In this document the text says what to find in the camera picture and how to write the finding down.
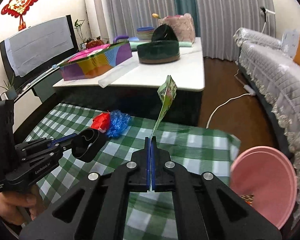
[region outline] green plant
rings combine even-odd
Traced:
[[[3,82],[5,84],[5,87],[0,86],[0,88],[3,88],[8,91],[11,87],[13,87],[13,80],[14,80],[14,75],[12,76],[11,81],[8,80],[8,82],[6,82],[4,80]]]
[[[79,37],[80,39],[82,40],[82,43],[85,43],[87,41],[86,38],[83,37],[82,35],[82,30],[81,30],[81,26],[82,24],[84,23],[85,20],[79,20],[77,19],[75,22],[74,22],[74,27],[75,29],[77,30],[78,34],[79,34]]]

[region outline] wooden floor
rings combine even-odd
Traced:
[[[234,62],[204,59],[205,88],[198,126],[206,126],[210,114],[217,106],[247,93],[243,85],[234,78],[237,69]],[[238,77],[247,83],[240,73]],[[239,138],[240,152],[254,146],[276,147],[271,125],[256,97],[243,96],[231,100],[216,111],[209,128],[222,130]]]

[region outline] chinese knot decoration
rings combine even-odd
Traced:
[[[19,31],[26,28],[26,22],[23,21],[22,16],[27,13],[30,6],[33,5],[37,0],[10,0],[1,10],[1,14],[10,14],[15,18],[20,17]]]

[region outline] green checkered tablecloth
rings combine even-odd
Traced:
[[[60,138],[79,133],[92,124],[100,111],[59,104],[35,127],[27,141],[37,138]],[[38,182],[44,203],[59,199],[72,185],[90,172],[106,174],[128,162],[131,154],[144,148],[155,120],[133,117],[124,134],[111,139],[94,160],[84,163],[65,151],[60,166]],[[154,133],[158,148],[169,151],[171,160],[188,171],[213,172],[228,184],[230,165],[238,154],[240,141],[219,130],[162,122]],[[177,228],[172,196],[166,193],[130,193],[124,239],[176,239]]]

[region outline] human hand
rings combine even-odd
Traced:
[[[31,187],[30,192],[26,194],[14,191],[0,193],[0,216],[11,224],[21,225],[25,219],[17,207],[24,207],[29,208],[30,217],[34,220],[45,208],[36,184]]]

